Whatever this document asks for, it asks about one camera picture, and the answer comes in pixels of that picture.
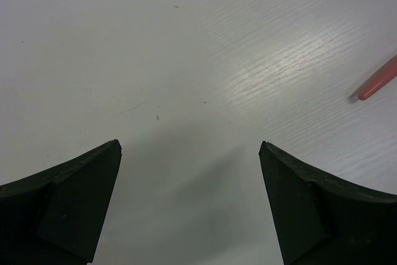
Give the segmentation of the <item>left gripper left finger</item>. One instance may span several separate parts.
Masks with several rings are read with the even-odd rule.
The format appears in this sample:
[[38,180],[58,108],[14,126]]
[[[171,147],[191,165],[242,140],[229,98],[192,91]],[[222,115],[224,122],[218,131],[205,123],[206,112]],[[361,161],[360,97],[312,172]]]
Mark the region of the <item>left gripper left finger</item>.
[[122,147],[111,140],[1,186],[1,264],[93,262]]

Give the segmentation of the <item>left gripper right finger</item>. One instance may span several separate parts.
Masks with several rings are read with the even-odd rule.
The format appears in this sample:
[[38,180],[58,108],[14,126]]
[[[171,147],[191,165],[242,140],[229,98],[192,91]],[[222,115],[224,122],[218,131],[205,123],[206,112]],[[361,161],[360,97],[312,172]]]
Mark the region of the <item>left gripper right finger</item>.
[[284,264],[396,264],[396,196],[263,142],[262,175]]

